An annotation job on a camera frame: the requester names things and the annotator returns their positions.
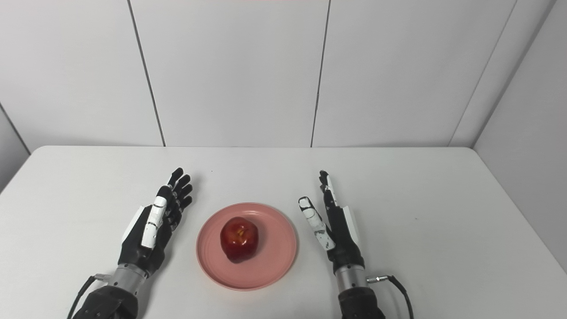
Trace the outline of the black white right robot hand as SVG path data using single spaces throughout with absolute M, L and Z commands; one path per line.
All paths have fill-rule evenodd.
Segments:
M 359 247 L 360 239 L 349 207 L 338 204 L 328 172 L 321 170 L 318 179 L 321 182 L 320 190 L 323 194 L 328 222 L 324 222 L 307 196 L 298 200 L 301 212 L 319 244 L 326 251 L 332 263 L 333 273 L 349 266 L 361 266 L 365 269 L 365 261 Z

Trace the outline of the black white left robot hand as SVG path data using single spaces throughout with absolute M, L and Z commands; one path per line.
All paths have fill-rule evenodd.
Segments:
M 122 236 L 119 265 L 134 265 L 152 276 L 165 260 L 165 249 L 179 226 L 183 212 L 193 202 L 191 177 L 179 167 L 153 202 L 140 206 Z

